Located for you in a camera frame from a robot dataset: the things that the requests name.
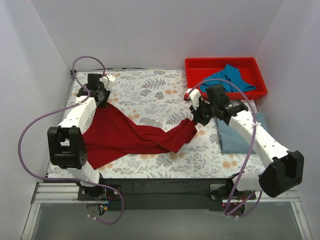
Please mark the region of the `red t shirt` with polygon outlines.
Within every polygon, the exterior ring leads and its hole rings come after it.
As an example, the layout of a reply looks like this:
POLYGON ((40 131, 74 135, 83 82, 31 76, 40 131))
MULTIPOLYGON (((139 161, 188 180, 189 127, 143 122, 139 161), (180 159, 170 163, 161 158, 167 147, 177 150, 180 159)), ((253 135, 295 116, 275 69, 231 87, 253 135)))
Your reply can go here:
POLYGON ((137 125, 110 104, 96 109, 90 127, 82 136, 87 160, 96 170, 128 154, 177 153, 196 133, 196 123, 187 118, 164 131, 155 126, 137 125))

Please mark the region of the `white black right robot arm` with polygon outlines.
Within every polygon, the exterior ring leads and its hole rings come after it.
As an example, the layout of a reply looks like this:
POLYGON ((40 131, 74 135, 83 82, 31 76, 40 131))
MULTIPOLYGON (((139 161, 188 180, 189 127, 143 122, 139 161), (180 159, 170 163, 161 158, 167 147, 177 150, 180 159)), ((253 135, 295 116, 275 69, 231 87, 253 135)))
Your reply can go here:
POLYGON ((252 112, 240 100, 232 100, 223 105, 205 102, 201 97, 192 101, 190 110, 193 119, 202 125, 217 117, 231 127, 249 144, 260 158, 265 169, 262 172, 243 172, 229 177, 226 191, 262 191, 275 198, 301 184, 304 156, 298 151, 290 151, 277 142, 261 125, 254 121, 252 112))

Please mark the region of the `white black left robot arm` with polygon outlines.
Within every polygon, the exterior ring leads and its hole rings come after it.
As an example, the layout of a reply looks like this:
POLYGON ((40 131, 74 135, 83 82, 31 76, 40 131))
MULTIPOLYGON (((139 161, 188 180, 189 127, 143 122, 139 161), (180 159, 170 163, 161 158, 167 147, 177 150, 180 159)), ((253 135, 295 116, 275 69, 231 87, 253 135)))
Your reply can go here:
POLYGON ((100 174, 88 162, 83 131, 97 107, 105 107, 110 95, 108 89, 92 90, 90 97, 81 95, 64 120, 47 131, 50 162, 68 170, 83 187, 92 188, 100 181, 100 174))

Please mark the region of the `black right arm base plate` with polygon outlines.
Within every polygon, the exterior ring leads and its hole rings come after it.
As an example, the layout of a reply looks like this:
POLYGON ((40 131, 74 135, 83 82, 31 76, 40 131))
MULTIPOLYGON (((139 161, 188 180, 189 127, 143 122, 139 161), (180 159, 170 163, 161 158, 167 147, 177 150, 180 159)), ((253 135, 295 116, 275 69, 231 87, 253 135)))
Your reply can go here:
MULTIPOLYGON (((213 200, 228 200, 232 191, 232 183, 214 183, 209 185, 209 195, 213 200)), ((252 191, 234 191, 231 200, 242 201, 248 197, 252 191)))

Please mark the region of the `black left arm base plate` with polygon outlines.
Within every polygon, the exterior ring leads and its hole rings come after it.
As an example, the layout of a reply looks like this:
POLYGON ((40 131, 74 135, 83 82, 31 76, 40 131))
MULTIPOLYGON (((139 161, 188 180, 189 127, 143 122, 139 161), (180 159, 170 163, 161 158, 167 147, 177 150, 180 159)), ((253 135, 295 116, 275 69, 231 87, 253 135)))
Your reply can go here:
POLYGON ((77 200, 78 201, 108 201, 113 199, 118 201, 120 199, 118 193, 109 188, 103 188, 100 186, 80 186, 77 200))

